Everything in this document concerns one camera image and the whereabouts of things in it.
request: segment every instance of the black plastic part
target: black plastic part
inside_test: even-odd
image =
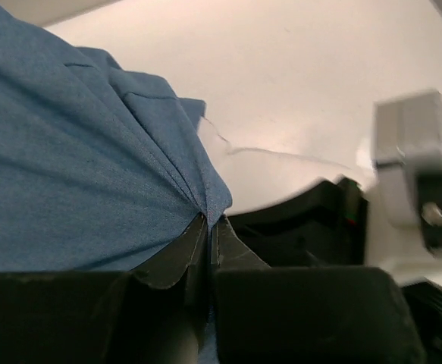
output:
[[[425,346],[442,360],[442,287],[423,281],[403,292]]]
[[[161,364],[151,348],[165,319],[182,311],[202,336],[206,238],[199,215],[129,272],[0,274],[0,363]]]
[[[278,205],[230,216],[237,236],[270,266],[361,265],[368,203],[354,180],[321,180]]]
[[[380,269],[270,268],[226,220],[213,238],[221,364],[425,362],[402,292]]]
[[[426,203],[432,202],[442,212],[442,174],[420,176],[417,180],[418,211],[425,247],[430,253],[442,250],[442,226],[431,225],[422,218],[421,211]]]

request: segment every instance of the screw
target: screw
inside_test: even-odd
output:
[[[421,217],[431,226],[442,226],[442,211],[434,202],[427,202],[423,205]]]

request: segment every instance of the blue denim fabric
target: blue denim fabric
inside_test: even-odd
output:
[[[203,103],[0,8],[0,271],[128,270],[231,204]]]

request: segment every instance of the white surface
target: white surface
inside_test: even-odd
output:
[[[337,165],[369,186],[357,165],[367,165],[359,147],[373,103],[442,93],[442,19],[429,0],[123,0],[48,29],[207,101],[199,133],[233,192],[231,211],[287,198]],[[368,262],[402,282],[442,271],[416,230],[387,224],[368,189]]]

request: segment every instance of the white table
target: white table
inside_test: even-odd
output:
[[[442,284],[442,262],[417,231],[385,223],[361,168],[375,101],[442,93],[442,18],[429,0],[122,0],[48,29],[207,101],[199,135],[232,191],[231,213],[348,174],[376,211],[368,263],[401,283],[425,273]]]

